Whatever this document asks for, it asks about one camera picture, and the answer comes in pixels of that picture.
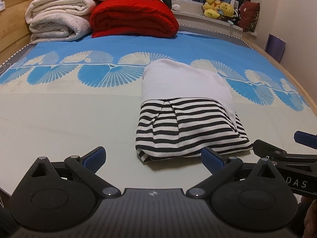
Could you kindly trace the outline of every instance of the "logo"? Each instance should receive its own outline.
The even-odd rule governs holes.
[[[149,192],[149,194],[150,194],[152,197],[154,197],[154,196],[156,196],[158,193],[157,193],[156,191],[151,191],[151,192]]]
[[[293,187],[301,187],[301,188],[306,188],[307,186],[307,181],[305,180],[299,180],[298,179],[295,179],[295,178],[291,178],[290,176],[288,176],[286,178],[286,183],[289,184],[289,185],[292,185]]]

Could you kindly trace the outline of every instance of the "white cloth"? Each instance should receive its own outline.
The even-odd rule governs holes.
[[[207,98],[220,103],[236,125],[236,109],[222,78],[214,72],[196,69],[169,59],[151,62],[144,69],[142,104],[148,100]]]
[[[52,13],[68,13],[77,16],[91,14],[96,7],[93,0],[33,0],[25,12],[25,21],[31,24],[38,16]]]
[[[183,0],[172,0],[172,10],[180,11]]]
[[[31,44],[74,41],[91,32],[89,21],[67,13],[39,15],[30,24]]]

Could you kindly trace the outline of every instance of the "folded red blanket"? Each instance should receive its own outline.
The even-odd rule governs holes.
[[[92,37],[142,35],[172,37],[179,24],[160,0],[107,0],[91,14]]]

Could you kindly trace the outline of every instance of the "blue gripper pad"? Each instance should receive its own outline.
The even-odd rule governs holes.
[[[302,131],[297,131],[294,134],[296,143],[305,145],[307,147],[317,149],[317,136]]]
[[[80,163],[93,173],[96,173],[105,162],[106,150],[104,147],[95,148],[93,151],[80,158]]]
[[[211,172],[212,174],[219,171],[221,168],[223,168],[226,163],[222,159],[222,156],[217,154],[216,152],[211,152],[211,149],[203,148],[201,150],[201,161],[203,165]]]

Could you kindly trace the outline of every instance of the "wooden headboard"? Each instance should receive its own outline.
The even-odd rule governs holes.
[[[0,11],[0,65],[16,51],[29,44],[30,35],[24,14],[33,0],[2,0]]]
[[[33,0],[2,0],[5,1],[6,9],[0,11],[0,65],[11,55],[20,50],[30,42],[28,25],[25,22],[25,11]],[[307,104],[317,115],[317,105],[301,84],[277,61],[264,52],[256,44],[248,39],[244,39],[251,47],[257,50],[261,55],[279,69],[288,80],[297,88],[304,97]]]

